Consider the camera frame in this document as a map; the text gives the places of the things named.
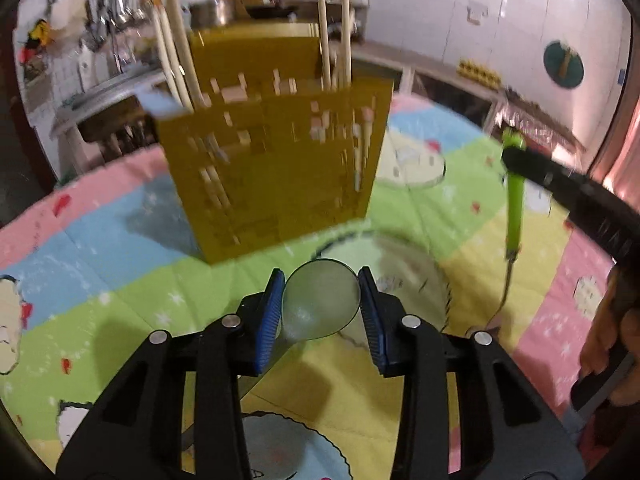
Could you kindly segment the person's right hand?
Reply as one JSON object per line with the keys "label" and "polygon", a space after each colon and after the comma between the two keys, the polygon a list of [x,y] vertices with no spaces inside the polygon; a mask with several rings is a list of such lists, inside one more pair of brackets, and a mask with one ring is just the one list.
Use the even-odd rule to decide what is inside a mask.
{"label": "person's right hand", "polygon": [[600,301],[596,315],[579,356],[580,376],[600,374],[608,367],[608,350],[617,339],[623,341],[628,352],[634,357],[634,366],[620,381],[608,400],[616,406],[629,406],[639,402],[639,312],[627,311],[621,321],[617,321],[612,303],[620,288],[620,269],[614,266],[608,274],[606,293]]}

